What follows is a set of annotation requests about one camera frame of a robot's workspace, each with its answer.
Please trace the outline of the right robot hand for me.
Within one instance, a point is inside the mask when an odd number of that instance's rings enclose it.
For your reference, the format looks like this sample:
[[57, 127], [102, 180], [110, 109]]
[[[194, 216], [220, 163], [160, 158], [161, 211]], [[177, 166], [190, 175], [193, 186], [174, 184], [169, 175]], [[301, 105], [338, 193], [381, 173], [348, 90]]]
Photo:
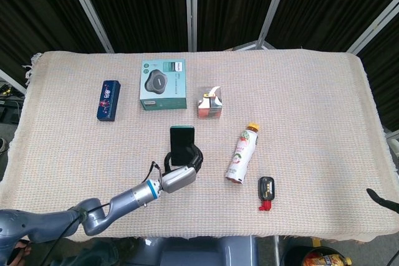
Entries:
[[378, 205], [399, 214], [399, 203], [380, 197], [373, 189], [366, 188], [366, 192], [370, 196], [370, 198]]

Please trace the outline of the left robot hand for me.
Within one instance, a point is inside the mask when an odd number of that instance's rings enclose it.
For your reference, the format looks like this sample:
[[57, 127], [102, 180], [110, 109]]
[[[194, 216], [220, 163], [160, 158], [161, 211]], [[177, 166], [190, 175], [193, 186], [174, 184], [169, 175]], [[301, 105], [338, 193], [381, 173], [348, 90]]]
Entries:
[[164, 159], [165, 172], [160, 175], [160, 191], [171, 194], [196, 180], [197, 173], [201, 169], [203, 163], [203, 154], [201, 150], [194, 144], [186, 149], [191, 155], [191, 160], [187, 165], [176, 169], [171, 169], [171, 152]]

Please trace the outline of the black smartphone teal edge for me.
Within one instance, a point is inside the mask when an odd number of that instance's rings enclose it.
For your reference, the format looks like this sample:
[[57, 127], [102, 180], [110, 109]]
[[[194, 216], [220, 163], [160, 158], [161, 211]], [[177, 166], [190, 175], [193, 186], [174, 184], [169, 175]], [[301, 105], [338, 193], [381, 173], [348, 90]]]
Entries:
[[184, 166], [191, 161], [193, 157], [191, 146], [194, 142], [195, 128], [193, 126], [170, 127], [170, 152], [173, 166]]

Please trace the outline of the blue rectangular box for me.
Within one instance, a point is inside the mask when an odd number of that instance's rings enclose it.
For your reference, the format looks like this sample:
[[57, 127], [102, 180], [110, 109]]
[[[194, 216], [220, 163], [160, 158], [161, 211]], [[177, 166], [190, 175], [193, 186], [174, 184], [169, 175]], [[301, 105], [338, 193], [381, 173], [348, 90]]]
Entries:
[[120, 87], [118, 80], [103, 82], [97, 109], [98, 121], [115, 121]]

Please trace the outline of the white partition foot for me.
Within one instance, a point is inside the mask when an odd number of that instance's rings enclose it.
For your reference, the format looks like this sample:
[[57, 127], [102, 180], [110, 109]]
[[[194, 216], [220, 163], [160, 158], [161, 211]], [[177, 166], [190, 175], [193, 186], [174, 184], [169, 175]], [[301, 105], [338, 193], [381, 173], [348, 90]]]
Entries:
[[399, 159], [399, 130], [386, 133], [385, 137], [390, 149]]

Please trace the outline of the blue-grey robot torso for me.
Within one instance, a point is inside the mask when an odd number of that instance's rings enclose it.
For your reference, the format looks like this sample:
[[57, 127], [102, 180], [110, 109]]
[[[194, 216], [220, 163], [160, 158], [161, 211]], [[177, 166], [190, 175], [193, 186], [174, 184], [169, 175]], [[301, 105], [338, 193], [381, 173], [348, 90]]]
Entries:
[[258, 266], [253, 236], [156, 238], [147, 245], [150, 266]]

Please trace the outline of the orange snack bag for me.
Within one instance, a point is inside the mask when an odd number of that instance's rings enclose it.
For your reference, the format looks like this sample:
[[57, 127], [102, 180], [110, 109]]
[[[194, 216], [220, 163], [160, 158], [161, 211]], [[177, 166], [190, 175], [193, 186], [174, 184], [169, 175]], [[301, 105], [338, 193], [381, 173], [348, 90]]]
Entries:
[[302, 266], [353, 266], [349, 257], [340, 254], [310, 253], [302, 262]]

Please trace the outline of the small orange white box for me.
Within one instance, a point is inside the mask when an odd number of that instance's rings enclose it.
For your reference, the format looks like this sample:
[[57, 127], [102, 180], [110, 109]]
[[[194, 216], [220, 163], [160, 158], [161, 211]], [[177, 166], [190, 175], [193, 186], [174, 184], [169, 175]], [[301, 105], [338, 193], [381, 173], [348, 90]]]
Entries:
[[220, 86], [203, 87], [199, 91], [197, 115], [200, 119], [217, 119], [223, 110]]

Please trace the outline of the dark green red-capped bottle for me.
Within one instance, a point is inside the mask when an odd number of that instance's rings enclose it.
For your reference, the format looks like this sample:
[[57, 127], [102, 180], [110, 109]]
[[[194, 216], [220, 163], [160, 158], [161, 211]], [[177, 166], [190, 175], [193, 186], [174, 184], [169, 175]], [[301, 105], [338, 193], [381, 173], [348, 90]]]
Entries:
[[272, 177], [263, 176], [258, 180], [258, 198], [260, 211], [270, 211], [275, 198], [275, 185]]

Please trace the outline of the teal Philips speaker box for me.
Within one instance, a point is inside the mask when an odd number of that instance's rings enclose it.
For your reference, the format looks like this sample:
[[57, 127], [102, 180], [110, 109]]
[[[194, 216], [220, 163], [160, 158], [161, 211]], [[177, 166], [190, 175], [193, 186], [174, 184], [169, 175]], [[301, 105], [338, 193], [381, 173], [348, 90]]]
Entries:
[[146, 111], [187, 108], [185, 59], [144, 60], [140, 102]]

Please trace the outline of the black waste bin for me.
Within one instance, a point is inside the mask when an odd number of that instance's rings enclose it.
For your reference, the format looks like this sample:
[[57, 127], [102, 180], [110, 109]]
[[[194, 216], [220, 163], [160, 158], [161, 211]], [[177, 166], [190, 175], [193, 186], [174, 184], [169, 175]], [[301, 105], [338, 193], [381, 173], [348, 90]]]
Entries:
[[309, 246], [297, 246], [287, 251], [282, 258], [282, 266], [302, 266], [304, 259], [313, 252], [319, 252], [321, 254], [340, 254], [338, 251], [330, 247], [309, 247]]

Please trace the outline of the black pleated screen panel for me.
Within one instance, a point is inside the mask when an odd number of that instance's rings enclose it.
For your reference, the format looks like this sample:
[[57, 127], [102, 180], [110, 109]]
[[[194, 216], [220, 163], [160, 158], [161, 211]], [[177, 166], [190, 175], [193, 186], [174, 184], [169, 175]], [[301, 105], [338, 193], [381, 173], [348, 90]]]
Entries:
[[280, 0], [266, 41], [277, 49], [345, 52], [393, 0]]
[[26, 82], [36, 53], [103, 53], [79, 0], [0, 0], [0, 70]]
[[219, 51], [257, 40], [271, 0], [198, 0], [197, 50]]
[[361, 58], [382, 125], [399, 130], [399, 14], [358, 56]]
[[116, 53], [186, 52], [186, 0], [91, 0]]

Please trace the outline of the beige woven tablecloth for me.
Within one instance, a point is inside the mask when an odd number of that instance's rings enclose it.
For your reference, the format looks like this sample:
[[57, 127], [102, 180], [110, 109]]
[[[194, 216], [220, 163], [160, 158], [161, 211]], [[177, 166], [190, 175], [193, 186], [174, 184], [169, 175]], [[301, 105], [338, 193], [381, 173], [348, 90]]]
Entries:
[[[185, 59], [187, 108], [146, 111], [144, 60]], [[105, 80], [118, 80], [115, 121], [98, 121]], [[221, 117], [200, 119], [200, 89], [220, 86]], [[225, 178], [238, 138], [260, 127], [242, 184]], [[161, 54], [46, 52], [34, 64], [0, 181], [0, 209], [64, 211], [141, 183], [191, 125], [204, 156], [196, 181], [115, 221], [106, 237], [296, 235], [368, 242], [399, 232], [399, 178], [360, 59], [311, 50]], [[258, 180], [274, 179], [270, 211]]]

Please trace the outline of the white partition frame post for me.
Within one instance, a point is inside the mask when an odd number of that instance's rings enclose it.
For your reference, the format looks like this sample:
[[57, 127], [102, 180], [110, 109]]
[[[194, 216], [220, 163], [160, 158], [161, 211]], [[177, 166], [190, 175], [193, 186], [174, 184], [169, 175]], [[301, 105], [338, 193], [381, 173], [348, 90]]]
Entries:
[[3, 71], [2, 69], [0, 69], [0, 77], [6, 81], [7, 83], [9, 83], [10, 85], [12, 85], [15, 89], [17, 89], [18, 91], [20, 91], [22, 94], [26, 94], [27, 89], [25, 86], [22, 86], [20, 83], [18, 83], [16, 80], [14, 80], [12, 77], [10, 77], [7, 73], [5, 73], [5, 71]]
[[363, 31], [362, 34], [347, 49], [348, 53], [359, 54], [381, 30], [399, 14], [399, 0], [392, 0], [375, 20]]
[[186, 0], [188, 51], [198, 50], [198, 0]]
[[266, 41], [267, 34], [269, 32], [269, 29], [271, 27], [272, 21], [274, 19], [274, 16], [277, 12], [277, 8], [279, 6], [281, 0], [271, 0], [271, 3], [269, 5], [269, 8], [267, 10], [267, 14], [265, 16], [259, 37], [257, 39], [257, 42], [255, 43], [255, 49], [262, 49], [264, 46], [264, 43]]
[[91, 0], [78, 0], [82, 9], [84, 10], [94, 32], [96, 33], [101, 45], [108, 54], [114, 54], [113, 46], [108, 38], [106, 30], [102, 24], [102, 21], [97, 14], [94, 5]]

